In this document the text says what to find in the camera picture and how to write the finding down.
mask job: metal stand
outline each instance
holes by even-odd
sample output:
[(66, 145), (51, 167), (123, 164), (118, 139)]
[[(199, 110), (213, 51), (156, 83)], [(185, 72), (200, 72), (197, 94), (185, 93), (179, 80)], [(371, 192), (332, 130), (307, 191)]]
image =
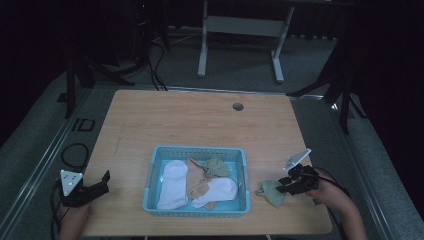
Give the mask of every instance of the metal stand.
[(340, 112), (340, 126), (346, 134), (349, 134), (347, 128), (347, 117), (349, 113), (349, 102), (351, 99), (352, 84), (357, 66), (353, 66), (352, 59), (346, 54), (345, 46), (336, 45), (333, 53), (327, 61), (324, 69), (321, 71), (318, 80), (311, 85), (308, 85), (298, 91), (286, 93), (287, 96), (301, 97), (304, 94), (317, 89), (325, 84), (330, 84), (330, 87), (324, 94), (326, 103), (334, 104), (340, 95), (342, 95), (342, 106)]
[(96, 71), (102, 73), (107, 78), (112, 81), (122, 84), (122, 85), (130, 85), (134, 86), (134, 83), (128, 82), (125, 79), (119, 77), (117, 74), (113, 73), (109, 69), (105, 68), (99, 63), (96, 63), (89, 59), (88, 57), (84, 57), (76, 53), (72, 47), (68, 46), (65, 50), (67, 56), (67, 79), (66, 79), (66, 104), (67, 110), (65, 118), (68, 119), (72, 112), (75, 109), (75, 75), (78, 76), (78, 79), (83, 87), (94, 87), (95, 80), (91, 74), (91, 70), (88, 66), (91, 66)]
[(199, 68), (197, 71), (197, 75), (199, 77), (204, 77), (206, 75), (206, 59), (208, 55), (208, 32), (249, 34), (279, 38), (277, 48), (271, 51), (271, 59), (274, 66), (276, 81), (279, 83), (284, 82), (279, 57), (284, 44), (284, 40), (287, 36), (294, 9), (294, 7), (289, 8), (285, 21), (210, 16), (208, 15), (208, 0), (204, 0), (202, 48), (200, 50)]

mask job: wooden table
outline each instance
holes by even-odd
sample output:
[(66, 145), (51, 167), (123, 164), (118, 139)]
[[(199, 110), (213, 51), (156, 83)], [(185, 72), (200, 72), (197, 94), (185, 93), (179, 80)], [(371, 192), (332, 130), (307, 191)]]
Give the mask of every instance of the wooden table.
[[(234, 103), (244, 109), (236, 111)], [(246, 153), (251, 210), (240, 218), (155, 217), (142, 208), (156, 145), (240, 147)], [(110, 170), (110, 192), (96, 199), (85, 236), (324, 234), (323, 205), (288, 194), (279, 209), (255, 194), (278, 180), (289, 155), (306, 146), (290, 100), (282, 95), (119, 90), (85, 172), (97, 183)], [(303, 160), (310, 164), (310, 159)]]

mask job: green cloth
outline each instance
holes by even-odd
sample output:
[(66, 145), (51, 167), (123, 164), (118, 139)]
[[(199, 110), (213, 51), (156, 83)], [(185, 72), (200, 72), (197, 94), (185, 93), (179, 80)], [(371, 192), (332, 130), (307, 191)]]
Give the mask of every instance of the green cloth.
[(229, 177), (227, 164), (220, 158), (211, 158), (203, 164), (203, 170), (207, 178)]
[(285, 193), (279, 192), (276, 187), (281, 186), (281, 183), (275, 180), (265, 180), (261, 182), (262, 188), (256, 191), (256, 194), (265, 197), (265, 199), (275, 208), (279, 208), (286, 196)]

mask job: table leg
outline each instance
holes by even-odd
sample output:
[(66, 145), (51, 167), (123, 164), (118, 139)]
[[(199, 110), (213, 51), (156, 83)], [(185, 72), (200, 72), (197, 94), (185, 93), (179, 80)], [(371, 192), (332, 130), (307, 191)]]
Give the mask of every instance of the table leg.
[(199, 69), (197, 76), (204, 77), (206, 74), (206, 59), (208, 57), (208, 45), (206, 43), (208, 37), (208, 1), (203, 1), (203, 27), (202, 27), (202, 49), (200, 50)]
[(289, 30), (290, 21), (293, 16), (293, 12), (294, 12), (294, 7), (290, 7), (286, 16), (286, 20), (284, 21), (283, 29), (279, 36), (277, 49), (271, 51), (272, 64), (274, 65), (275, 80), (279, 83), (284, 82), (283, 71), (281, 70), (280, 54), (281, 54), (281, 49), (283, 48), (284, 40), (286, 39), (287, 32)]

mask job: beige cloth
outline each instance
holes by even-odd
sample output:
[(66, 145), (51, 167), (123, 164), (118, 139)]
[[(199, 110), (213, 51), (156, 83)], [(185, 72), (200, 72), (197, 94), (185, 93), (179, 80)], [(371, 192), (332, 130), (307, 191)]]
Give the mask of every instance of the beige cloth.
[(205, 207), (205, 208), (207, 208), (208, 210), (212, 210), (215, 206), (216, 206), (216, 204), (217, 204), (218, 202), (208, 202), (205, 206), (203, 206), (203, 207)]
[(189, 158), (187, 159), (187, 167), (187, 196), (196, 199), (205, 195), (209, 186), (202, 164)]

